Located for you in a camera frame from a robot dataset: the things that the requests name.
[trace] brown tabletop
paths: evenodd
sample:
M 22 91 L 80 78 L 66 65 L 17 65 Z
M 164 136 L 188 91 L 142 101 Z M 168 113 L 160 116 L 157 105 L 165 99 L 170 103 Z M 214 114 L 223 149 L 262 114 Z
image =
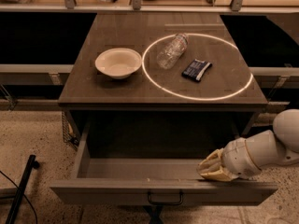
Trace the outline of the brown tabletop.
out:
M 156 63 L 157 52 L 177 33 L 189 35 L 188 49 L 172 69 L 163 70 Z M 143 66 L 124 80 L 99 73 L 95 59 L 113 48 L 136 50 Z M 193 59 L 213 63 L 199 83 L 181 75 Z M 68 109 L 254 111 L 267 102 L 218 14 L 100 12 L 59 104 Z

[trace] black pole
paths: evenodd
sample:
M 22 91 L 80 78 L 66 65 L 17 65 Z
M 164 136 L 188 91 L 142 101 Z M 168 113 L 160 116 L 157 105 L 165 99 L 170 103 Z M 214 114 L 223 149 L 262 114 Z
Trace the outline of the black pole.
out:
M 15 219 L 18 215 L 19 207 L 21 204 L 21 199 L 22 196 L 26 190 L 27 182 L 29 179 L 29 176 L 31 174 L 32 169 L 36 167 L 36 155 L 30 155 L 26 168 L 22 174 L 21 182 L 19 185 L 19 188 L 17 189 L 15 198 L 13 200 L 13 203 L 11 205 L 8 217 L 7 217 L 7 222 L 6 224 L 13 224 L 15 222 Z

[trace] speckled floor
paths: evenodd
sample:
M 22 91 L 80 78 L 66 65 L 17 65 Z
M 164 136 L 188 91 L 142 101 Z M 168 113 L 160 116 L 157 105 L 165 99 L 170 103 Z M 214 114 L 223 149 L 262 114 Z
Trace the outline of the speckled floor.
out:
M 38 223 L 149 223 L 142 207 L 66 205 L 51 191 L 51 181 L 69 177 L 76 155 L 63 141 L 61 119 L 56 111 L 0 111 L 0 170 L 19 184 L 28 157 L 35 154 L 40 163 L 25 192 L 37 212 Z M 278 191 L 259 206 L 165 207 L 161 220 L 164 224 L 298 223 L 299 168 L 268 169 L 257 179 L 278 183 Z M 12 185 L 0 175 L 2 187 Z M 11 200 L 0 201 L 0 224 L 6 222 L 10 205 Z M 25 200 L 15 223 L 35 223 Z

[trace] drawer handle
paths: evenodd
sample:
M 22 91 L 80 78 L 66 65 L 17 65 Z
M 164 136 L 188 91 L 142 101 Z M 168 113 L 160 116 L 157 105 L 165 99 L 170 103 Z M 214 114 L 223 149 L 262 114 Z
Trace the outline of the drawer handle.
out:
M 179 200 L 177 202 L 155 202 L 151 199 L 151 193 L 148 192 L 148 201 L 151 205 L 181 205 L 184 201 L 183 199 L 183 193 L 179 193 Z

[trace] black metal stand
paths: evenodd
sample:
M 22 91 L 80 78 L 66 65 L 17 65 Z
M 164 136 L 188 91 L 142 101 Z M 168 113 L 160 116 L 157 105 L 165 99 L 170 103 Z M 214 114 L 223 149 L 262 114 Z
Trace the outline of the black metal stand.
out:
M 162 212 L 163 206 L 158 205 L 155 209 L 153 209 L 149 205 L 143 206 L 143 208 L 147 211 L 147 213 L 150 216 L 150 222 L 149 224 L 163 224 L 163 222 L 160 220 L 160 214 Z
M 19 184 L 19 187 L 17 189 L 17 193 L 14 197 L 13 203 L 11 205 L 8 217 L 7 217 L 7 222 L 6 224 L 13 224 L 15 222 L 15 219 L 18 215 L 19 207 L 21 204 L 21 199 L 22 196 L 24 195 L 24 192 L 26 190 L 26 186 L 28 183 L 29 176 L 31 174 L 31 171 L 33 168 L 38 168 L 39 163 L 36 161 L 36 155 L 30 155 L 26 168 L 23 172 L 21 182 Z

